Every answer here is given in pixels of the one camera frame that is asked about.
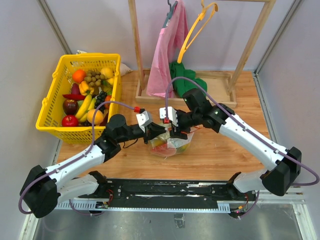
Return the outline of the green mango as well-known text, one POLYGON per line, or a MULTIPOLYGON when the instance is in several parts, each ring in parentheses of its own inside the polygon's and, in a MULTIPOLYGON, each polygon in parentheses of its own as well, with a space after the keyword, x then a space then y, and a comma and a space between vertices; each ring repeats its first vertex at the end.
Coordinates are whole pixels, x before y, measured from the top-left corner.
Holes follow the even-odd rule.
POLYGON ((154 139, 152 139, 152 140, 150 141, 150 144, 151 144, 151 146, 152 146, 153 148, 159 147, 159 146, 161 146, 161 145, 163 145, 163 144, 166 144, 166 143, 167 143, 166 140, 163 140, 163 139, 160 139, 160 138, 154 138, 154 139))

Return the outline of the clear zip top bag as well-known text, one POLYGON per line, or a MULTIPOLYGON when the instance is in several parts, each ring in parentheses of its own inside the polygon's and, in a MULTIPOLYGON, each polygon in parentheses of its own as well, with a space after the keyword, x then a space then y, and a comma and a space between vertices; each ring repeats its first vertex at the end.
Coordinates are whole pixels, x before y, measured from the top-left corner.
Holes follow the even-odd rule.
MULTIPOLYGON (((176 149, 175 155, 179 155, 179 154, 184 153, 190 147, 194 132, 196 132, 200 129, 200 127, 198 127, 198 126, 192 127, 190 129, 190 133, 187 133, 187 139, 179 139, 179 138, 171 138, 170 137, 170 133, 169 133, 170 125, 169 124, 161 123, 160 125, 165 127, 166 132, 159 135, 155 139, 166 140, 166 143, 161 146, 166 146, 167 148, 175 148, 176 149)), ((154 148, 154 147, 152 147, 152 145, 149 141, 148 142, 148 149, 150 152, 151 152, 152 148, 154 148)))

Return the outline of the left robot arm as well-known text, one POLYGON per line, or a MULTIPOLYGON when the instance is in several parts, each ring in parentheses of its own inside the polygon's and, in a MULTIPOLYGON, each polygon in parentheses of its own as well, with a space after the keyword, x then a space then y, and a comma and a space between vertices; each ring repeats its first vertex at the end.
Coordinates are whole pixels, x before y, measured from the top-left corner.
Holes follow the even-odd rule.
POLYGON ((59 198, 62 197, 59 191, 64 184, 84 171, 112 159, 121 151, 121 143, 143 139, 147 144, 166 132, 164 126, 151 120, 147 111, 137 114, 136 117, 137 124, 128 125, 122 114, 113 115, 101 136, 82 152, 47 168, 34 166, 19 193, 20 212, 24 212, 22 203, 26 203, 30 214, 38 219, 45 217, 57 206, 59 198))

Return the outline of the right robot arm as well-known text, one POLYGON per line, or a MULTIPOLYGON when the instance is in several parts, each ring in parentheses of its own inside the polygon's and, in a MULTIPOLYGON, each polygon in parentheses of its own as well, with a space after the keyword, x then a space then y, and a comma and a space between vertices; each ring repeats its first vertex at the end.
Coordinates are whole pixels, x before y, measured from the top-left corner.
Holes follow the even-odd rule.
POLYGON ((184 139, 192 127, 202 125, 232 139, 264 166, 262 170, 250 173, 235 173, 226 188, 230 199, 238 200, 251 190, 268 190, 280 197, 285 195, 301 171, 302 152, 298 148, 286 148, 271 141, 222 103, 211 105, 198 88, 189 90, 183 98, 189 112, 169 106, 160 111, 163 121, 171 123, 172 137, 184 139))

